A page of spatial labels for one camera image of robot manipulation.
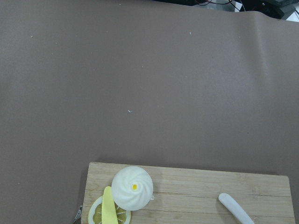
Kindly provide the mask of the wooden cutting board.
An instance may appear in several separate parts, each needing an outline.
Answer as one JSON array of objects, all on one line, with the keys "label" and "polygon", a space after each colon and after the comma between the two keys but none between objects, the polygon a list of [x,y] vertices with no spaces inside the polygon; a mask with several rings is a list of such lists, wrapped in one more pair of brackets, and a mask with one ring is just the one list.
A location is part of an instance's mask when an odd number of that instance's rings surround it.
[{"label": "wooden cutting board", "polygon": [[132,212],[133,224],[236,224],[219,201],[231,195],[256,224],[293,224],[289,178],[224,171],[146,166],[154,200]]}]

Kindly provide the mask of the white ceramic spoon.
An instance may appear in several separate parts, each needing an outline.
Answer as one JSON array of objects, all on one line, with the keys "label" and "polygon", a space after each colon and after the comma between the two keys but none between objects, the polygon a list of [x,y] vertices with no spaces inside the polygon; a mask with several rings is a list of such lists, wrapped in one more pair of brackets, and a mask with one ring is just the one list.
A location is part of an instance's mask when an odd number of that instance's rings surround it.
[{"label": "white ceramic spoon", "polygon": [[254,221],[232,196],[227,193],[221,193],[218,199],[241,224],[254,224]]}]

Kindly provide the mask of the white toy bun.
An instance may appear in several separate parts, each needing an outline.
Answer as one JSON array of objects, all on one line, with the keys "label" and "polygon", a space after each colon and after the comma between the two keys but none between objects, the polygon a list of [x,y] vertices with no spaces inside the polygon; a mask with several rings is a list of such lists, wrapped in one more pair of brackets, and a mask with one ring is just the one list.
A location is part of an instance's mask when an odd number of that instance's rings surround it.
[{"label": "white toy bun", "polygon": [[154,199],[152,178],[138,166],[121,169],[114,176],[111,187],[114,202],[124,210],[140,210]]}]

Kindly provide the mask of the lemon slice toy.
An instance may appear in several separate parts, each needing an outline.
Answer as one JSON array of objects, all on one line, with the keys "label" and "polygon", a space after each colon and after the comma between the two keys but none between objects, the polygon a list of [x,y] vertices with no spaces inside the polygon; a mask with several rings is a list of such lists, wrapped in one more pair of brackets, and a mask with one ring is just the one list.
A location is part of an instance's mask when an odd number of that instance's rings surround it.
[{"label": "lemon slice toy", "polygon": [[92,204],[88,212],[88,223],[89,224],[129,224],[131,220],[131,211],[124,210],[117,204],[103,203],[103,196],[100,196]]}]

